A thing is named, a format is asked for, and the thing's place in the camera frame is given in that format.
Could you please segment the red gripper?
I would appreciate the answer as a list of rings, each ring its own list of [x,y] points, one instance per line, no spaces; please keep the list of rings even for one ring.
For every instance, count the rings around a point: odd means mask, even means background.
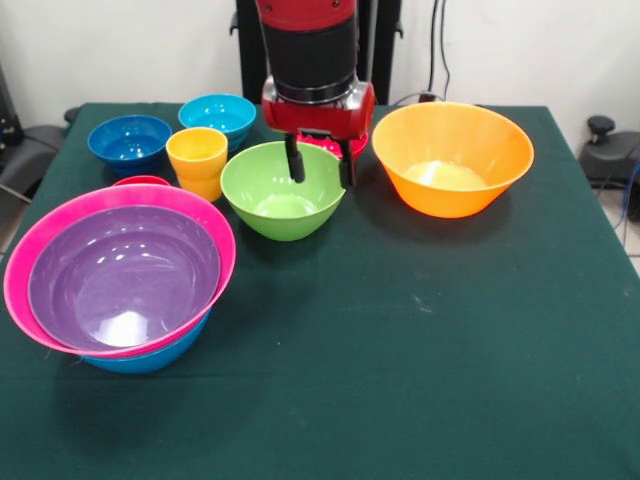
[[[303,157],[297,146],[296,135],[303,131],[339,140],[342,155],[339,164],[341,185],[356,185],[350,140],[361,138],[371,125],[375,105],[375,92],[371,83],[355,81],[345,95],[331,102],[295,103],[279,94],[274,78],[269,76],[262,89],[261,104],[267,125],[273,130],[286,133],[285,151],[293,181],[302,183],[305,180]]]

